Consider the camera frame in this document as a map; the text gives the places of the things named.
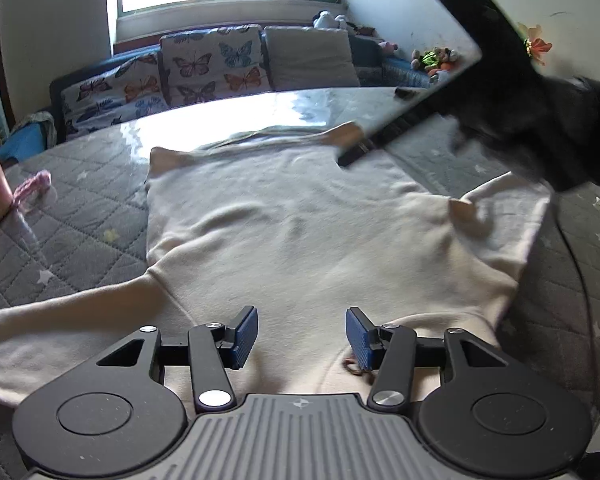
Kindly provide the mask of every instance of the butterfly print cushion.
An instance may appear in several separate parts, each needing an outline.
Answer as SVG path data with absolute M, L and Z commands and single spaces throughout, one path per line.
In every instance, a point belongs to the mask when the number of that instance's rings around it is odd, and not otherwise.
M 67 139 L 163 112 L 157 52 L 77 83 L 62 92 Z
M 171 107 L 269 91 L 260 30 L 244 25 L 163 36 Z

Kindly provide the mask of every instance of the yellow star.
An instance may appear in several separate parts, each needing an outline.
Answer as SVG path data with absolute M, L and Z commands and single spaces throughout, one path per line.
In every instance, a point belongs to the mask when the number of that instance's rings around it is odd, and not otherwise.
M 104 241 L 106 241 L 107 244 L 111 244 L 115 242 L 118 238 L 120 238 L 120 235 L 115 229 L 107 229 L 106 231 L 104 231 L 102 237 L 104 238 Z

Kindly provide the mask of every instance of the window sill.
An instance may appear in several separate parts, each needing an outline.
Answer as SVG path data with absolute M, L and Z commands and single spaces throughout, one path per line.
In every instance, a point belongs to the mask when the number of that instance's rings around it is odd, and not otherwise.
M 123 42 L 186 28 L 248 23 L 307 24 L 320 10 L 344 13 L 344 6 L 320 0 L 202 0 L 139 10 L 116 20 L 116 41 Z

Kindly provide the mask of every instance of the blue gripper pad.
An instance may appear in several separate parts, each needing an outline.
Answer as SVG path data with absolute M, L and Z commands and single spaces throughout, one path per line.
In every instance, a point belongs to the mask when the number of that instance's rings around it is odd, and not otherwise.
M 235 331 L 235 343 L 229 350 L 232 370 L 239 370 L 244 366 L 257 337 L 258 311 L 254 308 Z
M 356 318 L 349 309 L 347 309 L 347 313 L 345 314 L 345 328 L 347 331 L 347 339 L 358 360 L 360 369 L 372 370 L 371 363 L 373 351 L 369 348 L 369 336 L 362 326 L 362 323 L 358 321 L 358 318 Z

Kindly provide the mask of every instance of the silver screw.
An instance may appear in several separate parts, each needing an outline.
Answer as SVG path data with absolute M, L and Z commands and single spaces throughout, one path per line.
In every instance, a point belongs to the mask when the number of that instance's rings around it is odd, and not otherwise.
M 231 395 L 224 390 L 207 390 L 199 394 L 198 400 L 205 406 L 218 408 L 231 402 Z
M 374 402 L 380 406 L 397 406 L 404 402 L 404 395 L 393 390 L 383 390 L 374 395 Z

